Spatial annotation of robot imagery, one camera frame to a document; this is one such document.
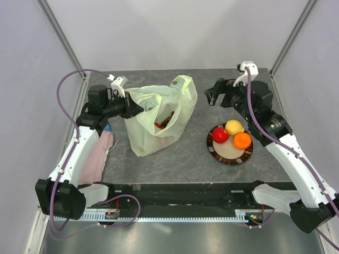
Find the red apple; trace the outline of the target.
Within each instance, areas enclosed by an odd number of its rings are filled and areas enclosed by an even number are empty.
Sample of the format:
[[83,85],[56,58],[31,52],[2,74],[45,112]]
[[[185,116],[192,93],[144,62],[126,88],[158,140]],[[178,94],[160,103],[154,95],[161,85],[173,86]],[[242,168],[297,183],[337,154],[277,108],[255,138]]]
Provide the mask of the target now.
[[212,139],[218,144],[223,144],[229,139],[229,133],[223,127],[217,127],[212,132]]

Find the purple grape bunch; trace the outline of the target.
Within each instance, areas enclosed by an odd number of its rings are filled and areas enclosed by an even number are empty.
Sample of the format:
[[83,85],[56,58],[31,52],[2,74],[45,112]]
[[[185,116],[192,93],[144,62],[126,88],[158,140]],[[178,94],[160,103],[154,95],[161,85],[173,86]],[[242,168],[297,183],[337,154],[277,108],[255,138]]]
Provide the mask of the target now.
[[174,113],[175,113],[174,111],[171,111],[170,116],[168,116],[166,119],[164,119],[164,120],[160,123],[160,127],[161,127],[161,128],[167,127],[167,125],[169,124],[169,122],[170,122],[172,116],[174,115]]

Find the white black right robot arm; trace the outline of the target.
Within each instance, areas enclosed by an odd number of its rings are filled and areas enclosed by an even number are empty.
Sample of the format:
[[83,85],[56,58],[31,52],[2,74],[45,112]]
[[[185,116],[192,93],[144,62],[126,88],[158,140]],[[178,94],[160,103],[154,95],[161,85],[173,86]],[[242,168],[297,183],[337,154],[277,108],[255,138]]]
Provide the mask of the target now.
[[255,208],[263,204],[277,209],[290,216],[301,231],[313,232],[336,215],[338,192],[308,162],[287,121],[272,109],[273,93],[268,84],[253,81],[246,87],[233,83],[233,79],[219,78],[206,89],[209,105],[214,106],[223,94],[220,106],[234,108],[245,119],[252,137],[276,158],[296,188],[279,190],[257,180],[246,188],[244,205]]

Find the yellow lemon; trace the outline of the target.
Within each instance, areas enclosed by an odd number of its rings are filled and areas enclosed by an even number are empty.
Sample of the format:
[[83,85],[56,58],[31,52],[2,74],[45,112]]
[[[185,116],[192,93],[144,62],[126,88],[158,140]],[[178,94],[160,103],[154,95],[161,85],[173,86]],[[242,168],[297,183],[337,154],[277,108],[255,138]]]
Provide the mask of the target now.
[[238,120],[229,120],[225,125],[225,130],[232,136],[245,131],[243,125]]

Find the green avocado print plastic bag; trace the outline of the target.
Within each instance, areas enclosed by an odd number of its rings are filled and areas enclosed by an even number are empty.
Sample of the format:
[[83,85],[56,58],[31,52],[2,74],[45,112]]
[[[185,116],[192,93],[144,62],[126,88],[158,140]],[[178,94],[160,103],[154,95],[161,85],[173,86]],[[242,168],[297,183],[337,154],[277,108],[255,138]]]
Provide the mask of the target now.
[[[178,75],[168,85],[129,88],[132,99],[144,112],[125,120],[132,151],[138,156],[150,155],[176,142],[183,134],[198,100],[193,78]],[[159,129],[161,123],[174,111],[169,124]]]

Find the orange fruit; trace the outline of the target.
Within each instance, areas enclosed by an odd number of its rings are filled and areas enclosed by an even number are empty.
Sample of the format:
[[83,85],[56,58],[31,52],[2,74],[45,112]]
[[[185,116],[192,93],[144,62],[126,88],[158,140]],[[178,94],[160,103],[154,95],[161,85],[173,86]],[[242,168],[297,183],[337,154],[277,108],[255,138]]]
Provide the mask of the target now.
[[252,138],[248,133],[242,132],[234,136],[233,145],[239,150],[245,150],[251,146]]

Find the small red yellow fruits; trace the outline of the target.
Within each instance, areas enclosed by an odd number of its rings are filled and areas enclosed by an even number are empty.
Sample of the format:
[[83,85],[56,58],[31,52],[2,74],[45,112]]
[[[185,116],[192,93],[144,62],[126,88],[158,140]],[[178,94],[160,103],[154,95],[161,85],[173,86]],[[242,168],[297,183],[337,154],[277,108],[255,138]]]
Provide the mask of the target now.
[[155,122],[154,125],[156,127],[158,127],[159,129],[161,129],[161,130],[166,128],[166,125],[164,123],[157,123],[157,122]]

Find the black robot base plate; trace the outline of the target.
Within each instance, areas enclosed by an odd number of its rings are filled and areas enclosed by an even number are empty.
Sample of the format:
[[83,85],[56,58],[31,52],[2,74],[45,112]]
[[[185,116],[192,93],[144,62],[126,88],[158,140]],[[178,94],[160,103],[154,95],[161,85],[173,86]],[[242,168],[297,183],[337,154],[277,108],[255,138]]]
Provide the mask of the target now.
[[123,215],[231,215],[235,210],[269,211],[249,195],[248,183],[111,184],[108,203]]

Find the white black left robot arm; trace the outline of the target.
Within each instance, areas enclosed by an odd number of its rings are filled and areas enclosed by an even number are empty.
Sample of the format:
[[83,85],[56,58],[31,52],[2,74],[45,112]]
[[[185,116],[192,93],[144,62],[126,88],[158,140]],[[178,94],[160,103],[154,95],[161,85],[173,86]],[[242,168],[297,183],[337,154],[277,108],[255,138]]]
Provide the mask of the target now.
[[92,205],[115,205],[116,195],[108,184],[97,182],[78,188],[81,171],[110,118],[130,119],[144,111],[128,92],[105,85],[92,86],[87,95],[88,102],[76,119],[75,133],[60,162],[47,179],[39,179],[35,185],[40,207],[50,217],[78,220]]

